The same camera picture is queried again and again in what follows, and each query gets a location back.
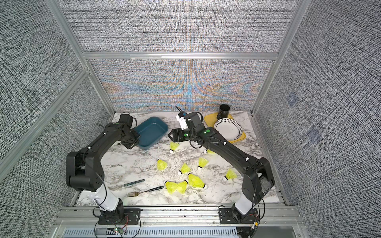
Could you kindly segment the teal storage box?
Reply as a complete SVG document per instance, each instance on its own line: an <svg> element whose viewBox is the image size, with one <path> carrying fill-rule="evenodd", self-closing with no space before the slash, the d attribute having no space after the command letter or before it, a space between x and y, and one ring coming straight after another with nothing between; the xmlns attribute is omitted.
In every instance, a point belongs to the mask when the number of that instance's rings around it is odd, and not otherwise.
<svg viewBox="0 0 381 238"><path fill-rule="evenodd" d="M134 129L140 135L138 147L148 150L166 135L168 129L168 125L158 117L145 120Z"/></svg>

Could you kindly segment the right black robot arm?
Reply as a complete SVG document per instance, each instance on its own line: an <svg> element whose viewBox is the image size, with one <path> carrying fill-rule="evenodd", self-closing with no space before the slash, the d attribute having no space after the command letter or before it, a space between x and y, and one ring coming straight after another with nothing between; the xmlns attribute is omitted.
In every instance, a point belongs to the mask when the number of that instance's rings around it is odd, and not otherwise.
<svg viewBox="0 0 381 238"><path fill-rule="evenodd" d="M257 205L274 187L275 180L271 165L265 157L256 158L226 140L214 128L195 133L190 129L173 129L168 134L173 142L191 141L209 149L231 164L242 176L242 195L233 204L230 219L243 222L253 213Z"/></svg>

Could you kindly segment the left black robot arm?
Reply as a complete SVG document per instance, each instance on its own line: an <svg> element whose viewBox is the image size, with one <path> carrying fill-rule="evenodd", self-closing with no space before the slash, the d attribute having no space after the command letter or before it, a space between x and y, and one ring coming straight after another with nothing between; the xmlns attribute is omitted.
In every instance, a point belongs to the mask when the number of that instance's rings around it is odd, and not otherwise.
<svg viewBox="0 0 381 238"><path fill-rule="evenodd" d="M89 191L100 209L100 220L121 224L126 216L122 200L105 184L101 159L111 146L119 141L127 149L139 143L140 135L132 131L133 121L109 123L88 146L66 156L66 185L76 191Z"/></svg>

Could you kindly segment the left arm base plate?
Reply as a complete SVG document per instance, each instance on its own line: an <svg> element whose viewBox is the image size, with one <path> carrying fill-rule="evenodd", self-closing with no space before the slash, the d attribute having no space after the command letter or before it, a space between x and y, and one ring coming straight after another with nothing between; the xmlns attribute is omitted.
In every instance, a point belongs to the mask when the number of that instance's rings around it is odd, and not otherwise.
<svg viewBox="0 0 381 238"><path fill-rule="evenodd" d="M109 212L100 211L98 220L99 225L138 225L141 209L125 208L123 212L120 210Z"/></svg>

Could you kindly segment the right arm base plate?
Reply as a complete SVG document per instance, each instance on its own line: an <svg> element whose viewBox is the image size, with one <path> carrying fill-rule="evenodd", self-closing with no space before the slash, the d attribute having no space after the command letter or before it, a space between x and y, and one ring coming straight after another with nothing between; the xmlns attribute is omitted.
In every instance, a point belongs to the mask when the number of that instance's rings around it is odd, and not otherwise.
<svg viewBox="0 0 381 238"><path fill-rule="evenodd" d="M260 223L260 215L256 208L242 215L236 208L218 207L218 215L221 224L254 224Z"/></svg>

